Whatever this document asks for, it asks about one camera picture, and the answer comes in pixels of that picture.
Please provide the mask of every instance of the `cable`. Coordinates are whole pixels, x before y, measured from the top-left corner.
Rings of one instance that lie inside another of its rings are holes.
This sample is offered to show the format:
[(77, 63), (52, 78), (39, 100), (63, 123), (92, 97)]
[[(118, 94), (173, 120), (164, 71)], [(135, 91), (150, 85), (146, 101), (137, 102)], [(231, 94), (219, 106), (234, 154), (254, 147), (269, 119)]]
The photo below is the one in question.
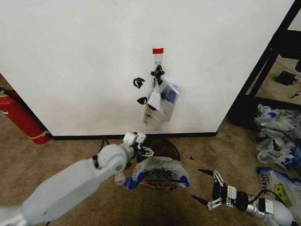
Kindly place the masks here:
[(107, 145), (109, 145), (110, 143), (108, 142), (108, 140), (105, 138), (105, 136), (103, 137), (103, 142), (102, 142), (102, 145), (101, 145), (101, 147), (100, 147), (100, 149), (99, 149), (99, 152), (98, 153), (100, 153), (100, 151), (103, 149), (103, 146), (104, 146), (104, 141), (107, 143)]
[(295, 92), (295, 94), (294, 94), (292, 97), (290, 97), (290, 99), (292, 99), (292, 98), (294, 98), (294, 97), (296, 97), (296, 96), (299, 96), (298, 93), (300, 93), (300, 92), (301, 92), (301, 90), (299, 90), (298, 92)]
[(271, 190), (269, 190), (269, 189), (262, 189), (251, 201), (249, 201), (248, 202), (248, 204), (252, 204), (253, 202), (255, 202), (260, 196), (261, 196), (261, 194), (262, 193), (268, 193), (268, 192), (270, 192), (270, 193), (272, 193), (273, 195), (275, 195), (276, 196), (276, 198), (278, 198), (279, 199), (279, 201), (284, 205), (284, 206), (286, 206), (285, 205), (285, 203), (282, 201), (282, 199), (275, 193), (275, 192), (273, 192), (273, 191), (271, 191)]

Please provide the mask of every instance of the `metal bracket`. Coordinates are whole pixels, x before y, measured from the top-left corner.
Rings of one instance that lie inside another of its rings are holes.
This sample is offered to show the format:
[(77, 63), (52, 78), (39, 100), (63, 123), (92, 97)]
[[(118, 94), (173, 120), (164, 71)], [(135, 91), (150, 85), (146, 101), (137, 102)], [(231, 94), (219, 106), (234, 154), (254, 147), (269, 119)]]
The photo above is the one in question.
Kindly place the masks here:
[(208, 204), (207, 204), (207, 207), (209, 210), (212, 210), (218, 206), (222, 206), (222, 198), (221, 197), (212, 202), (208, 202)]
[(214, 178), (215, 182), (219, 182), (220, 183), (221, 187), (224, 186), (225, 181), (222, 179), (220, 173), (217, 170), (214, 170), (214, 172), (213, 172), (213, 178)]
[(154, 151), (152, 149), (150, 149), (149, 147), (143, 147), (143, 150), (145, 151), (145, 153), (141, 154), (141, 156), (143, 157), (152, 157), (154, 155)]

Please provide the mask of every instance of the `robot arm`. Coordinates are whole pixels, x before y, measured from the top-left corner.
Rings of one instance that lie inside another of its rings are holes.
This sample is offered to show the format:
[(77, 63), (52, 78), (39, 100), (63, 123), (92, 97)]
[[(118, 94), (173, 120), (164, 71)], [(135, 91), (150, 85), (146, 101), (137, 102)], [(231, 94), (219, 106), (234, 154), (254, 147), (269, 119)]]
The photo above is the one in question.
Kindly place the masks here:
[(146, 136), (127, 132), (120, 145), (108, 145), (40, 184), (20, 206), (0, 209), (0, 226), (31, 226), (58, 219), (120, 173), (141, 150)]
[(245, 192), (237, 191), (235, 187), (225, 184), (220, 173), (215, 170), (198, 169), (213, 177), (212, 201), (192, 195), (199, 203), (206, 205), (209, 210), (213, 210), (226, 203), (226, 206), (235, 206), (239, 211), (246, 212), (252, 217), (262, 220), (266, 226), (291, 226), (294, 225), (293, 216), (289, 209), (276, 200), (259, 198), (247, 195)]

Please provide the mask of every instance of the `plastic bag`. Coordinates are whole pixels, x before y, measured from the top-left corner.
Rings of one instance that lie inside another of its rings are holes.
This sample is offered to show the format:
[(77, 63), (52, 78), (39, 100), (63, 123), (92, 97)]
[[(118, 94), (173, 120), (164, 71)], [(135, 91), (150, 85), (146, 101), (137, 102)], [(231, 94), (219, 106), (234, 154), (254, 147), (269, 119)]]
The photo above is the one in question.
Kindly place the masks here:
[(163, 122), (169, 121), (180, 89), (163, 78), (154, 79), (154, 89), (144, 109), (144, 123), (148, 131), (159, 129)]
[(258, 114), (254, 118), (259, 128), (281, 131), (288, 139), (301, 138), (301, 111), (274, 109), (258, 105)]
[(153, 188), (166, 187), (173, 190), (177, 186), (190, 186), (188, 172), (179, 161), (168, 157), (150, 157), (137, 164), (124, 187), (133, 191), (143, 180), (146, 180), (144, 184)]
[(265, 164), (276, 163), (288, 169), (294, 160), (291, 149), (295, 147), (295, 143), (288, 141), (283, 133), (266, 128), (261, 129), (259, 136), (257, 141), (260, 142), (256, 145), (258, 160)]
[(301, 181), (268, 167), (258, 167), (257, 173), (263, 189), (275, 192), (291, 211), (294, 220), (301, 224)]

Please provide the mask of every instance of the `fire extinguisher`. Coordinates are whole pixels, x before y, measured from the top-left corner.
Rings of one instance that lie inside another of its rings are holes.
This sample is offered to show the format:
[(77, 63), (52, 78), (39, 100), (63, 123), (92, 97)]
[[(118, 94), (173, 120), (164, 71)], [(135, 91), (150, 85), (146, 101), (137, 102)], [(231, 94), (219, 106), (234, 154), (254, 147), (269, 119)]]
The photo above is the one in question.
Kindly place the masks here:
[(51, 135), (14, 90), (0, 87), (0, 111), (34, 143), (44, 144)]

